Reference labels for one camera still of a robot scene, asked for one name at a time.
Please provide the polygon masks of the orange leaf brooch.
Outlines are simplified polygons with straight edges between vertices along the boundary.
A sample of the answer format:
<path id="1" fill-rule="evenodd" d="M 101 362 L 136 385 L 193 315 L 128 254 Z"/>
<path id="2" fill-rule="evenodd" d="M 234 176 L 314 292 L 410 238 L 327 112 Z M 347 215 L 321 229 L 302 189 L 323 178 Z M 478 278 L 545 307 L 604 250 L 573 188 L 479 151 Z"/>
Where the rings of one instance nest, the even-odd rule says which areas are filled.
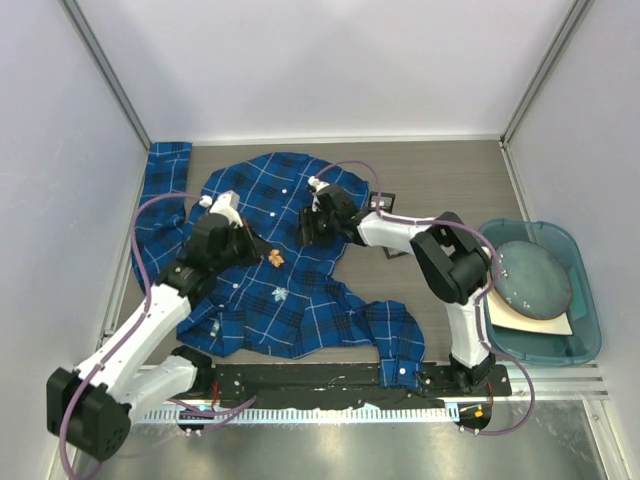
<path id="1" fill-rule="evenodd" d="M 284 259 L 278 249 L 273 249 L 269 253 L 268 259 L 269 262 L 276 268 L 279 268 L 284 263 Z"/>

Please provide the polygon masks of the blue plaid shirt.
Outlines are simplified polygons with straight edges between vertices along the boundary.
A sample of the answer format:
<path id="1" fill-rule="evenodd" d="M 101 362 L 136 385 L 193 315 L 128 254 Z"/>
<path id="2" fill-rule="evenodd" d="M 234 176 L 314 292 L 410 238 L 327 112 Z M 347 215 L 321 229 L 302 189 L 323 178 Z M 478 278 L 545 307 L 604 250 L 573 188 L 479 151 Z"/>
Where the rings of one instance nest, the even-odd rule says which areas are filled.
<path id="1" fill-rule="evenodd" d="M 369 199 L 366 181 L 303 153 L 274 152 L 214 171 L 203 193 L 233 191 L 240 215 L 281 255 L 222 273 L 214 291 L 182 321 L 177 339 L 224 357 L 245 349 L 299 359 L 323 348 L 374 346 L 384 387 L 414 389 L 426 353 L 423 334 L 406 307 L 367 303 L 333 272 L 346 245 L 303 247 L 299 211 L 311 203 L 309 178 L 341 186 L 357 207 Z"/>

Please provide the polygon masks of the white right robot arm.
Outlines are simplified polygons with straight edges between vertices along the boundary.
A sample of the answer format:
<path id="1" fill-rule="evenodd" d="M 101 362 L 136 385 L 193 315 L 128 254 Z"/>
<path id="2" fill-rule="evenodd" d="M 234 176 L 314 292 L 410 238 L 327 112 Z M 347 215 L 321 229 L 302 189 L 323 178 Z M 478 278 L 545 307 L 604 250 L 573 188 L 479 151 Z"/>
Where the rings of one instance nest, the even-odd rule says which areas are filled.
<path id="1" fill-rule="evenodd" d="M 384 247 L 415 257 L 431 292 L 444 302 L 452 335 L 448 376 L 462 394 L 477 393 L 495 365 L 484 335 L 481 302 L 492 267 L 481 239 L 452 212 L 412 218 L 360 209 L 337 184 L 308 181 L 312 203 L 299 213 L 304 246 L 340 238 L 362 247 Z"/>

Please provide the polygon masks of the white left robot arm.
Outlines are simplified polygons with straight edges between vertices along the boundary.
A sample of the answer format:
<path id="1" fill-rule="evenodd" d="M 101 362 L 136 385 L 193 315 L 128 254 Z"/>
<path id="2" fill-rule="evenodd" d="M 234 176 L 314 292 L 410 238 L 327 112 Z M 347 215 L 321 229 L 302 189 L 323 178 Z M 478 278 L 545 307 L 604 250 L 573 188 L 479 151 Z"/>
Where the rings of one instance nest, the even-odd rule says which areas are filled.
<path id="1" fill-rule="evenodd" d="M 214 290 L 230 268 L 251 266 L 271 251 L 236 214 L 206 213 L 185 249 L 151 285 L 138 309 L 93 355 L 72 370 L 56 369 L 46 383 L 50 433 L 104 462 L 123 445 L 134 420 L 185 392 L 205 397 L 213 385 L 209 360 L 187 347 L 143 375 L 142 363 L 160 341 Z"/>

